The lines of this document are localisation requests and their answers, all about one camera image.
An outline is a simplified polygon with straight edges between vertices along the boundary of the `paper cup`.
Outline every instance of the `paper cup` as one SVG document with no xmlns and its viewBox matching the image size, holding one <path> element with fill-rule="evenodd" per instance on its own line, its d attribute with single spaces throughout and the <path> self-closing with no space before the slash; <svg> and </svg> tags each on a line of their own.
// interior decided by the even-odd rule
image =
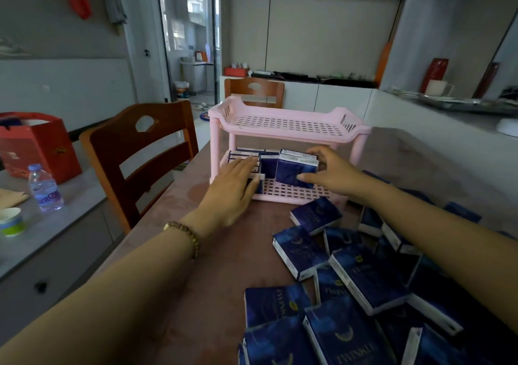
<svg viewBox="0 0 518 365">
<path fill-rule="evenodd" d="M 19 208 L 6 208 L 0 211 L 0 231 L 6 237 L 13 237 L 20 234 L 25 226 Z"/>
</svg>

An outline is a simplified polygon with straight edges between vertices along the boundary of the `cabinet handle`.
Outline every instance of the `cabinet handle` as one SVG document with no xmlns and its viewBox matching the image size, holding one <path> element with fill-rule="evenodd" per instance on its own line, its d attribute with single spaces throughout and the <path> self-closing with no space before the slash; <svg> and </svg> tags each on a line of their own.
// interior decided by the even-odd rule
<svg viewBox="0 0 518 365">
<path fill-rule="evenodd" d="M 40 282 L 34 285 L 34 289 L 38 294 L 45 294 L 45 292 L 47 291 L 47 286 L 48 282 L 46 282 L 45 280 L 41 280 Z"/>
</svg>

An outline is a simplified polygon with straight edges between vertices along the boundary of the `chair backrest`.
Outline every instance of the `chair backrest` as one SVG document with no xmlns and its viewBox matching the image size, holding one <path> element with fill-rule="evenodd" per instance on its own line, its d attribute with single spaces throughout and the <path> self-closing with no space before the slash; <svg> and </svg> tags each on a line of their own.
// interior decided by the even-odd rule
<svg viewBox="0 0 518 365">
<path fill-rule="evenodd" d="M 225 79 L 225 97 L 231 94 L 254 95 L 254 96 L 275 96 L 275 103 L 264 102 L 245 102 L 248 106 L 260 106 L 271 108 L 282 108 L 282 98 L 284 96 L 284 83 L 269 81 L 258 77 L 227 78 Z"/>
<path fill-rule="evenodd" d="M 154 122 L 145 132 L 139 132 L 136 124 L 146 116 Z M 144 147 L 180 130 L 183 130 L 185 142 L 160 153 L 124 178 L 121 163 Z M 157 180 L 198 153 L 191 103 L 188 100 L 179 103 L 134 104 L 102 125 L 81 133 L 79 139 L 126 234 L 165 189 L 147 205 L 142 214 L 136 206 L 138 199 Z"/>
</svg>

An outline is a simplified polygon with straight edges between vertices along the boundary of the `cup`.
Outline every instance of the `cup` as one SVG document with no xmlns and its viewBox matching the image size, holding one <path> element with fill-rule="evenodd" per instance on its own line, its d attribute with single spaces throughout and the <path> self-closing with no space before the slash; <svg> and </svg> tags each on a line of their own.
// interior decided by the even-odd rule
<svg viewBox="0 0 518 365">
<path fill-rule="evenodd" d="M 447 87 L 450 87 L 448 93 L 445 93 Z M 429 96 L 450 96 L 453 92 L 454 86 L 448 84 L 448 81 L 444 80 L 430 80 L 426 86 L 425 95 Z"/>
<path fill-rule="evenodd" d="M 6 208 L 0 211 L 0 231 L 6 237 L 14 237 L 25 229 L 21 212 L 19 208 Z"/>
</svg>

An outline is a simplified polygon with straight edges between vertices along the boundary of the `brown table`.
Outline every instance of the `brown table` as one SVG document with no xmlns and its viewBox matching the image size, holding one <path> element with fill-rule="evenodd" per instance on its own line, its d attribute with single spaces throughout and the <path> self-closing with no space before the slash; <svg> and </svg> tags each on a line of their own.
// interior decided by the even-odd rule
<svg viewBox="0 0 518 365">
<path fill-rule="evenodd" d="M 223 132 L 222 150 L 228 140 Z M 265 138 L 237 137 L 237 145 L 305 150 L 307 144 Z M 339 148 L 348 157 L 349 146 Z M 501 193 L 447 161 L 415 137 L 397 129 L 375 128 L 365 146 L 360 167 L 395 185 L 424 191 L 439 205 L 456 201 L 483 216 L 493 230 L 518 233 L 515 208 Z M 164 224 L 178 220 L 202 199 L 210 178 L 209 145 L 198 153 L 171 187 L 140 220 L 101 266 L 120 259 L 157 235 Z M 186 267 L 183 283 L 161 298 L 150 326 L 132 350 L 132 363 L 233 364 L 243 339 L 247 287 L 294 283 L 272 247 L 271 236 L 292 227 L 291 204 L 252 201 L 244 216 L 210 249 Z M 355 228 L 359 210 L 348 203 L 343 227 Z M 306 286 L 314 294 L 312 279 Z"/>
</svg>

